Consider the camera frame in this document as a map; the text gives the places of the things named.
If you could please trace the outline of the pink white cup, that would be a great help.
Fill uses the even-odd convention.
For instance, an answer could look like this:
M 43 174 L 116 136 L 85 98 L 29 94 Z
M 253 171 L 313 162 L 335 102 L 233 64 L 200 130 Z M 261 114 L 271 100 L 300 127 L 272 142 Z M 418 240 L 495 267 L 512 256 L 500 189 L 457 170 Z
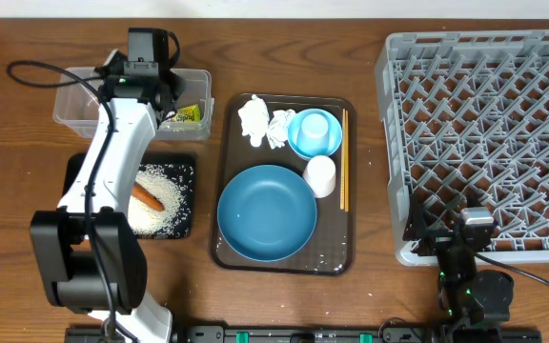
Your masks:
M 327 197 L 336 186 L 336 164 L 328 156 L 315 156 L 307 163 L 302 177 L 315 198 Z

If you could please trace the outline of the yellow snack wrapper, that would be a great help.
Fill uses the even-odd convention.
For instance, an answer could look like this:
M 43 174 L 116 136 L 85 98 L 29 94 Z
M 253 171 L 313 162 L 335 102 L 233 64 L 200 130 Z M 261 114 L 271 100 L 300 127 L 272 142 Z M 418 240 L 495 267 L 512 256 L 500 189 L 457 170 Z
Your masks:
M 198 123 L 202 120 L 202 111 L 197 104 L 178 109 L 173 118 L 173 122 Z

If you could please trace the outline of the dark blue plate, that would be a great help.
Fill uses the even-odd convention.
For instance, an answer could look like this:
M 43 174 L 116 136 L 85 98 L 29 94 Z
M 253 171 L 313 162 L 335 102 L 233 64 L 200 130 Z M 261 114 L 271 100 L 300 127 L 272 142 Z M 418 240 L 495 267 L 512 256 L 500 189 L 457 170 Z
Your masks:
M 296 172 L 276 165 L 248 168 L 225 186 L 217 204 L 223 239 L 259 262 L 283 260 L 311 239 L 318 211 L 312 190 Z

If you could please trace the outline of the wooden chopstick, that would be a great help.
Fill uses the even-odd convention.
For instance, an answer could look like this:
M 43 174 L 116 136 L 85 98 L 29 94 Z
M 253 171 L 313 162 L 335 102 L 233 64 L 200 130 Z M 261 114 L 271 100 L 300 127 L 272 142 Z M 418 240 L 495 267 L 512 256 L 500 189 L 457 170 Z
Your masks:
M 343 110 L 342 110 L 342 124 L 341 124 L 341 127 L 342 127 L 342 140 L 341 140 L 341 159 L 340 159 L 340 208 L 342 210 L 344 210 L 344 152 L 343 152 L 343 148 L 344 148 L 344 138 L 343 138 Z
M 349 113 L 346 109 L 343 110 L 343 138 L 344 138 L 344 211 L 349 210 Z

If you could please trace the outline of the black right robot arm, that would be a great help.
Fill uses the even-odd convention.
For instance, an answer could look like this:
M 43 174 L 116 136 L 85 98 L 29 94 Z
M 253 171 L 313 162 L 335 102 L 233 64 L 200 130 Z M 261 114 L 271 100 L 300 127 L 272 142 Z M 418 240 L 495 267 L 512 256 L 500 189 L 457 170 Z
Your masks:
M 422 342 L 502 343 L 500 325 L 510 319 L 514 280 L 506 272 L 480 271 L 476 253 L 490 242 L 496 220 L 485 207 L 463 209 L 451 230 L 430 231 L 415 195 L 410 196 L 403 239 L 437 258 L 440 307 L 451 319 L 428 329 Z

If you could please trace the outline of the orange carrot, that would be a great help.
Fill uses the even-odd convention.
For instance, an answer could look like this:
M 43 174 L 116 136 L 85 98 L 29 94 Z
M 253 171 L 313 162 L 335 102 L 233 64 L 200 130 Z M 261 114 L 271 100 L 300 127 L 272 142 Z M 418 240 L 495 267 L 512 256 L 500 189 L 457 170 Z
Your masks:
M 132 197 L 157 212 L 163 212 L 165 210 L 163 204 L 138 183 L 134 183 L 132 187 Z

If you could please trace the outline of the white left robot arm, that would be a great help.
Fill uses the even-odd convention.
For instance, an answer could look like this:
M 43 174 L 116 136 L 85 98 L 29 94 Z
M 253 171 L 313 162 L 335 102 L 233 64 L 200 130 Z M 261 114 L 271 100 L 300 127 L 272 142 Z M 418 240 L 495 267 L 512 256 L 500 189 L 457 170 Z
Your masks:
M 173 314 L 147 290 L 147 261 L 127 212 L 143 154 L 177 95 L 167 49 L 114 50 L 99 88 L 61 74 L 99 101 L 80 171 L 56 210 L 38 211 L 30 239 L 45 294 L 56 307 L 102 320 L 99 342 L 172 342 Z

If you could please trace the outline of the clear plastic bin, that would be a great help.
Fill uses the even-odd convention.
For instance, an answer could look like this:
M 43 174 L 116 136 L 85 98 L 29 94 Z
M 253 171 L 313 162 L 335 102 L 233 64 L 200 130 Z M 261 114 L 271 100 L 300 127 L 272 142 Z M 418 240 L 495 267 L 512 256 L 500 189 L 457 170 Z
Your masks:
M 200 120 L 197 122 L 163 123 L 156 131 L 155 140 L 206 140 L 211 134 L 214 99 L 211 95 L 212 77 L 208 71 L 173 69 L 184 79 L 185 90 L 181 93 L 177 108 L 182 111 L 197 106 Z M 99 116 L 99 103 L 94 95 L 81 85 L 61 88 L 55 96 L 53 120 L 75 131 L 83 138 L 95 134 Z

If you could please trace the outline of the light blue cup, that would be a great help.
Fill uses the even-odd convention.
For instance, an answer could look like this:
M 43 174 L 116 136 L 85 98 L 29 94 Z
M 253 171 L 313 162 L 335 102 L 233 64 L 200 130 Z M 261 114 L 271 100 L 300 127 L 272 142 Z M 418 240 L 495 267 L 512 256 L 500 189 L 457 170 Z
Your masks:
M 296 145 L 307 155 L 322 154 L 328 147 L 329 123 L 320 113 L 305 116 L 297 135 Z

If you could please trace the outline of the grey dishwasher rack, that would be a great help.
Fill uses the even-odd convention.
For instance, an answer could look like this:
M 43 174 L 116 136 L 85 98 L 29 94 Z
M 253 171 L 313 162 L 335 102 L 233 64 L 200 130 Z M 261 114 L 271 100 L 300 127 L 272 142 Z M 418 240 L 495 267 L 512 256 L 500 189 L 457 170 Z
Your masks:
M 549 30 L 393 33 L 375 77 L 397 261 L 435 263 L 404 235 L 416 200 L 431 231 L 486 207 L 488 257 L 549 263 Z

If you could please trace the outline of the light blue bowl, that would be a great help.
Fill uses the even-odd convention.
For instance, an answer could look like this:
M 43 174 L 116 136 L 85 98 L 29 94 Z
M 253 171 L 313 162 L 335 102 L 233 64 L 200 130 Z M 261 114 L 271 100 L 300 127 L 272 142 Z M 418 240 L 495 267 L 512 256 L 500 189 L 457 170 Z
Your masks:
M 300 123 L 301 123 L 302 119 L 305 116 L 307 116 L 308 114 L 311 114 L 311 113 L 320 113 L 320 114 L 324 115 L 327 118 L 328 123 L 329 123 L 328 147 L 322 154 L 318 154 L 318 155 L 326 155 L 326 156 L 332 155 L 339 148 L 339 146 L 341 144 L 341 140 L 342 140 L 341 124 L 340 124 L 339 120 L 333 114 L 331 114 L 330 112 L 322 110 L 322 109 L 307 109 L 307 110 L 303 110 L 303 111 L 298 112 L 296 114 L 296 116 L 294 117 L 294 119 L 292 120 L 292 122 L 290 124 L 290 127 L 288 129 L 288 142 L 289 142 L 290 147 L 292 148 L 292 150 L 300 158 L 302 158 L 304 160 L 309 160 L 309 159 L 316 156 L 316 155 L 307 155 L 307 154 L 305 154 L 296 145 L 297 135 L 298 135 L 298 132 L 299 132 L 299 129 L 300 129 Z

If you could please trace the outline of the white tissue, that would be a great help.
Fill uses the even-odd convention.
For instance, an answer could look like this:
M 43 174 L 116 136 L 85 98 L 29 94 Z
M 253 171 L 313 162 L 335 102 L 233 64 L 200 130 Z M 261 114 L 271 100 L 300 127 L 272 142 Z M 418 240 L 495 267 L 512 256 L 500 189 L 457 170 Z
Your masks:
M 266 102 L 253 94 L 237 113 L 240 118 L 241 134 L 249 137 L 252 147 L 259 148 L 270 122 Z

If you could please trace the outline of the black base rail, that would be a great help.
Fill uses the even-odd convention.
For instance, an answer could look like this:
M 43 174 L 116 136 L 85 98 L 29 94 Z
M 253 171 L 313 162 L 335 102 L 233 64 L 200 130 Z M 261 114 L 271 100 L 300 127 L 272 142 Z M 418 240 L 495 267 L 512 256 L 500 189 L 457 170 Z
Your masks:
M 63 342 L 105 342 L 100 338 L 99 329 L 67 328 Z M 468 333 L 457 334 L 455 340 L 446 341 L 424 333 L 419 328 L 385 327 L 376 331 L 369 330 L 250 330 L 224 329 L 217 326 L 195 326 L 181 335 L 174 335 L 171 342 L 186 343 L 376 343 L 376 342 L 505 342 L 536 343 L 542 342 L 541 334 L 531 330 L 501 331 L 500 336 L 488 337 L 486 333 L 477 333 L 471 337 Z

